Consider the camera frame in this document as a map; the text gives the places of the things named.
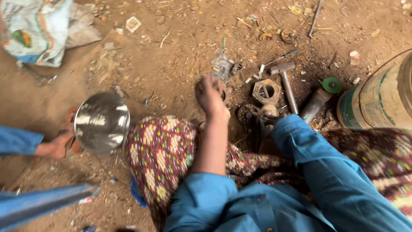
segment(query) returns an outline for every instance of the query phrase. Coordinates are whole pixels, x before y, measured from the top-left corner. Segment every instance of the hammer head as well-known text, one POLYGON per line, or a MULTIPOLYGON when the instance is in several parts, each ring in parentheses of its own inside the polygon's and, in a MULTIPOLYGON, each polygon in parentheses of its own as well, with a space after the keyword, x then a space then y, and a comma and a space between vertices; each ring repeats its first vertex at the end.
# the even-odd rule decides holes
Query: hammer head
POLYGON ((290 62, 282 62, 275 66, 272 66, 268 69, 269 75, 279 74, 283 71, 291 70, 295 68, 295 63, 293 61, 290 62))

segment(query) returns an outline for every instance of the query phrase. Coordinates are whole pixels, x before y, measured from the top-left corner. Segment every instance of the green grinding disc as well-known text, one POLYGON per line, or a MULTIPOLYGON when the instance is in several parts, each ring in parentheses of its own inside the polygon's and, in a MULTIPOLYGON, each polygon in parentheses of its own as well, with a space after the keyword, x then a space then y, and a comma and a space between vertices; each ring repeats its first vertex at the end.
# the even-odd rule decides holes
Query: green grinding disc
POLYGON ((328 77, 323 81, 323 88, 330 93, 339 93, 342 91, 342 83, 334 77, 328 77))

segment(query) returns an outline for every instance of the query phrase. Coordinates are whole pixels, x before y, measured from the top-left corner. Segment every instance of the hammer handle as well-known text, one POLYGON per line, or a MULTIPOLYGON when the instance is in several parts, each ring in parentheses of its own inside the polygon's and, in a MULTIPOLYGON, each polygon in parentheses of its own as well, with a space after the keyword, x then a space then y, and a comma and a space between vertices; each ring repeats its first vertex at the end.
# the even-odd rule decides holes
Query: hammer handle
POLYGON ((293 96, 292 87, 290 86, 290 83, 288 80, 288 75, 286 74, 285 71, 281 72, 280 75, 282 78, 283 87, 285 88, 286 97, 288 98, 290 109, 293 114, 299 114, 299 112, 297 111, 295 96, 293 96))

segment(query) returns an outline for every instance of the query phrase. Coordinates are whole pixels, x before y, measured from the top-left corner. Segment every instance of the floral patterned cloth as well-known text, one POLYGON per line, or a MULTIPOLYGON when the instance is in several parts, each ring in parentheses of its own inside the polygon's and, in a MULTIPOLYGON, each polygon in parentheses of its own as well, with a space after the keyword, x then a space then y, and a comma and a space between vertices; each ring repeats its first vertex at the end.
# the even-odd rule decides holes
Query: floral patterned cloth
MULTIPOLYGON (((198 143, 198 128, 174 116, 147 117, 134 125, 126 139, 126 153, 140 193, 147 201, 159 231, 168 215, 171 196, 186 177, 198 143)), ((412 215, 412 132, 398 129, 348 130, 323 133, 342 154, 357 162, 376 188, 405 215, 412 215)), ((307 196, 309 188, 282 155, 242 153, 227 146, 227 176, 238 188, 253 181, 288 183, 307 196)))

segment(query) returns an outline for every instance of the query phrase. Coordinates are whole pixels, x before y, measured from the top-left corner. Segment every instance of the stainless steel bowl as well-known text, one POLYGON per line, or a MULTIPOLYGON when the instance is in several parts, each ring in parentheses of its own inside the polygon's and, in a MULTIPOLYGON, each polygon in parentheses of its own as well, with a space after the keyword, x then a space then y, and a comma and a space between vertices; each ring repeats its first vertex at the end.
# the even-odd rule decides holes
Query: stainless steel bowl
POLYGON ((108 152, 123 142, 129 124, 129 109, 119 95, 96 93, 83 102, 77 111, 76 139, 91 152, 108 152))

